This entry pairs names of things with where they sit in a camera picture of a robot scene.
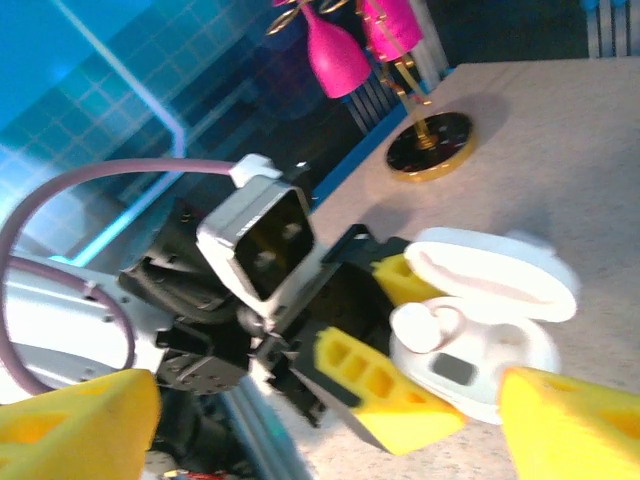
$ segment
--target yellow foam pad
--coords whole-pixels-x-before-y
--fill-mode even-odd
[[[464,415],[407,379],[389,358],[337,328],[319,334],[315,367],[361,399],[352,414],[394,455],[431,445],[466,425]]]
[[[443,296],[442,292],[413,273],[402,253],[373,266],[373,277],[396,306]]]
[[[146,370],[0,407],[0,480],[138,480],[160,409]]]
[[[640,395],[514,368],[500,412],[521,480],[640,479]]]

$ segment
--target gray cable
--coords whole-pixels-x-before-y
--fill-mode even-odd
[[[126,173],[146,173],[146,172],[184,172],[184,173],[208,173],[216,175],[229,175],[229,171],[233,164],[227,162],[219,162],[214,160],[192,160],[192,159],[174,159],[174,158],[152,158],[152,159],[128,159],[128,160],[112,160],[63,173],[55,177],[45,184],[38,187],[34,192],[29,194],[16,209],[6,219],[2,230],[0,230],[0,360],[4,363],[7,371],[15,382],[31,395],[39,395],[53,390],[48,385],[42,383],[24,364],[16,348],[11,343],[9,331],[6,322],[6,291],[5,281],[8,269],[11,265],[17,265],[18,268],[32,269],[47,278],[57,280],[63,278],[62,275],[52,275],[53,267],[38,268],[31,262],[16,262],[16,257],[11,255],[13,247],[16,243],[20,232],[24,225],[31,219],[34,213],[49,199],[56,194],[74,187],[81,183],[95,180],[98,178],[110,177],[113,175],[121,175]],[[64,282],[72,282],[76,284],[77,277],[73,275],[64,278]],[[86,282],[82,280],[81,290],[86,286]],[[129,361],[133,363],[133,353],[131,353],[133,343],[133,332],[131,331],[131,323],[128,317],[122,312],[118,304],[108,295],[99,289],[93,288],[91,294],[96,300],[104,303],[116,318],[121,321],[121,326],[127,335],[129,343],[129,351],[127,355],[127,364]]]

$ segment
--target white earbud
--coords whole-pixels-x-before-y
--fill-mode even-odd
[[[393,333],[415,353],[429,353],[442,343],[438,319],[421,303],[400,305],[389,318]]]

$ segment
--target gold stand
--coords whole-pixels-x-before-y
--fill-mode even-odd
[[[385,25],[387,15],[380,4],[376,0],[369,1],[377,10],[376,17],[365,15],[362,0],[356,0],[358,15],[370,26],[373,23],[379,27],[398,52],[403,51],[402,46]],[[398,95],[407,114],[413,120],[413,125],[404,130],[387,151],[387,166],[393,176],[405,182],[427,182],[440,178],[462,165],[475,148],[471,118],[457,112],[422,118],[417,109],[418,105],[430,105],[431,101],[409,71],[414,66],[411,56],[404,52],[393,62],[393,66],[413,90],[415,101],[411,101],[404,88],[394,82],[389,62],[385,61],[383,55],[374,51],[370,41],[367,49],[383,62],[382,78],[379,80]]]

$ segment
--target white earbud case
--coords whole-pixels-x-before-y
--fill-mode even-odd
[[[534,320],[571,319],[580,282],[553,249],[430,228],[407,247],[405,258],[416,275],[449,295],[402,305],[391,316],[391,360],[411,380],[470,417],[500,424],[505,369],[559,372],[557,347]],[[452,312],[459,317],[453,322]]]

